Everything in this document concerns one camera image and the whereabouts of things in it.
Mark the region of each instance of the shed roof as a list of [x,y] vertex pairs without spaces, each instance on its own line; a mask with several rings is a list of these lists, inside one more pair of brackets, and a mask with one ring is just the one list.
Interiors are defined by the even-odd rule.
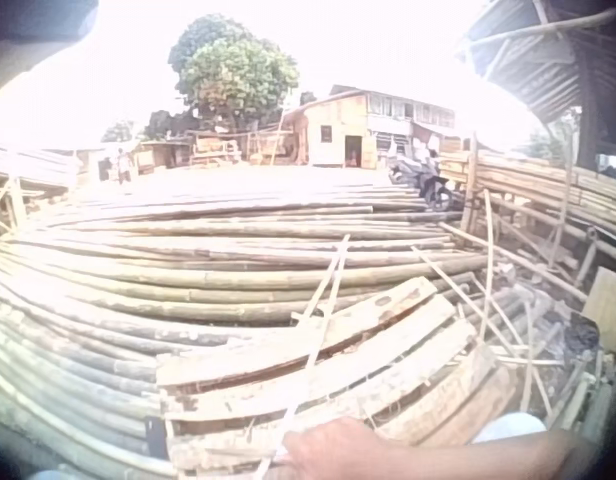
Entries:
[[465,36],[476,73],[549,123],[581,105],[587,69],[604,124],[601,139],[616,144],[616,8],[605,3],[491,1]]

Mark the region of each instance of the wooden plank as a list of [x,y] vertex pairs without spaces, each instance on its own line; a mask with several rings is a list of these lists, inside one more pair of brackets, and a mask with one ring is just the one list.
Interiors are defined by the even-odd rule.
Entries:
[[583,316],[599,326],[601,345],[616,352],[616,273],[599,267]]
[[[441,296],[432,298],[408,317],[364,341],[356,350],[344,352],[315,366],[305,403],[322,401],[366,375],[388,365],[445,322],[454,312]],[[169,420],[212,421],[246,418],[281,411],[287,394],[300,381],[301,370],[238,387],[168,397],[162,401]]]
[[[367,415],[386,410],[442,368],[475,335],[471,325],[465,321],[457,322],[391,368],[328,403],[299,413],[293,429],[305,430],[340,416],[366,419]],[[248,463],[247,458],[227,457],[221,452],[274,450],[278,424],[279,421],[273,421],[252,429],[168,439],[170,459],[182,469],[198,466],[215,469]]]
[[421,442],[425,447],[465,445],[504,411],[515,393],[514,374],[500,366],[445,424]]
[[417,445],[461,407],[496,364],[488,347],[477,347],[437,386],[379,427],[378,432],[386,438]]
[[[322,345],[335,351],[346,341],[380,328],[401,311],[412,308],[437,289],[423,277],[413,278],[397,287],[341,310],[333,315]],[[166,357],[157,368],[157,384],[174,386],[188,383],[210,385],[220,381],[246,379],[271,369],[296,364],[308,356],[310,339],[316,338],[315,322],[302,322],[287,335],[244,345],[228,351],[197,357]]]

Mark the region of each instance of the sky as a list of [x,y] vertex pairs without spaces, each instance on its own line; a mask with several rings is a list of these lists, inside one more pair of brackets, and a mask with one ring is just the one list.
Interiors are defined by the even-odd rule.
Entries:
[[90,34],[0,91],[0,141],[35,148],[87,148],[116,120],[145,125],[183,102],[168,53],[185,28],[222,13],[279,44],[300,70],[299,91],[333,84],[454,108],[501,149],[537,127],[520,103],[454,60],[484,0],[100,0]]

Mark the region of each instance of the doorway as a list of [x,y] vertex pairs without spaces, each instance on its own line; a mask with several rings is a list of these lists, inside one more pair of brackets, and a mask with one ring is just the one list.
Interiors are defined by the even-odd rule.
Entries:
[[361,167],[361,137],[346,135],[345,162],[347,167]]

